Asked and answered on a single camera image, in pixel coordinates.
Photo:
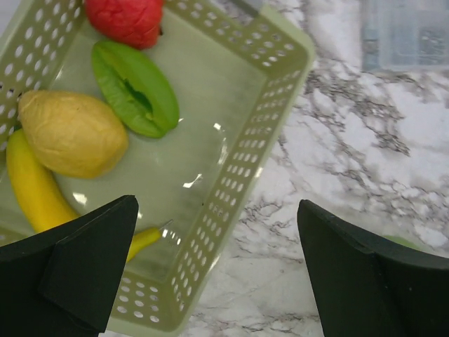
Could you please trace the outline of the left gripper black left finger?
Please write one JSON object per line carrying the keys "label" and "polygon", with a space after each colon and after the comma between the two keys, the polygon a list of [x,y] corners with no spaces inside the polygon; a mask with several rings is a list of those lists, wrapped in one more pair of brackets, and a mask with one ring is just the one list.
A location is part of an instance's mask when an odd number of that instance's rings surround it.
{"label": "left gripper black left finger", "polygon": [[2,336],[105,332],[138,215],[125,195],[1,247]]}

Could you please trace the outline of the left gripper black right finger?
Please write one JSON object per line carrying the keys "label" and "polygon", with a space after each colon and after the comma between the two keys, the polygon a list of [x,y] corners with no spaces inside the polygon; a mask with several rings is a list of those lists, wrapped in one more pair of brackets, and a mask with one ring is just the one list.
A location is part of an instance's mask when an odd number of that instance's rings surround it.
{"label": "left gripper black right finger", "polygon": [[447,336],[448,259],[302,200],[297,225],[325,336]]}

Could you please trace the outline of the yellow toy banana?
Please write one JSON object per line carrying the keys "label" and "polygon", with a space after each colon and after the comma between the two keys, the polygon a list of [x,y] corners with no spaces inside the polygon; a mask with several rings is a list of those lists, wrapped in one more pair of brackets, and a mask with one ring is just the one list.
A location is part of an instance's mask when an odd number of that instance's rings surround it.
{"label": "yellow toy banana", "polygon": [[[36,233],[79,218],[67,201],[53,173],[36,158],[22,129],[13,132],[6,146],[6,170],[18,206]],[[163,230],[149,227],[133,234],[125,263],[163,239]]]}

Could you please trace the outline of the green toy pepper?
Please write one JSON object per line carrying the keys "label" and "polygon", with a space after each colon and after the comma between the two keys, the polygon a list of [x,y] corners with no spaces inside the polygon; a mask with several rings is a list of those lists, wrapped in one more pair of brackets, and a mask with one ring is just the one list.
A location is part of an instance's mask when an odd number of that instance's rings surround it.
{"label": "green toy pepper", "polygon": [[177,127],[180,107],[175,92],[142,51],[98,41],[92,47],[91,65],[106,102],[131,131],[162,138]]}

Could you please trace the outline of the clear zip top bag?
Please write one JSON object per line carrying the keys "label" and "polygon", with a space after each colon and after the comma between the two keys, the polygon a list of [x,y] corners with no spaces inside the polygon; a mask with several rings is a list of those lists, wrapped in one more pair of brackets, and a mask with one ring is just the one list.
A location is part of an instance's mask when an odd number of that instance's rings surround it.
{"label": "clear zip top bag", "polygon": [[400,244],[402,246],[406,246],[410,249],[414,249],[417,251],[422,251],[425,253],[434,253],[432,249],[429,247],[422,245],[421,243],[415,243],[413,241],[410,241],[409,239],[406,239],[404,237],[398,236],[398,235],[392,235],[392,234],[385,234],[383,235],[385,239],[388,239],[396,244]]}

